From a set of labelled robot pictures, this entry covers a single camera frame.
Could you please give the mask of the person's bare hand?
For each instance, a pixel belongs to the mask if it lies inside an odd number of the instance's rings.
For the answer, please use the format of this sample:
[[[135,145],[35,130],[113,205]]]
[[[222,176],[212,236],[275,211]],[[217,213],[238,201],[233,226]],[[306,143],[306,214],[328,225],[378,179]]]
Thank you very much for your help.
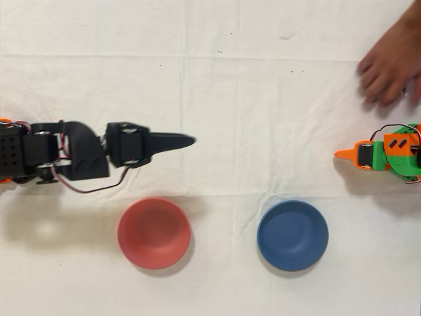
[[[410,100],[419,103],[420,19],[398,20],[364,56],[357,70],[366,102],[389,106],[410,84]]]

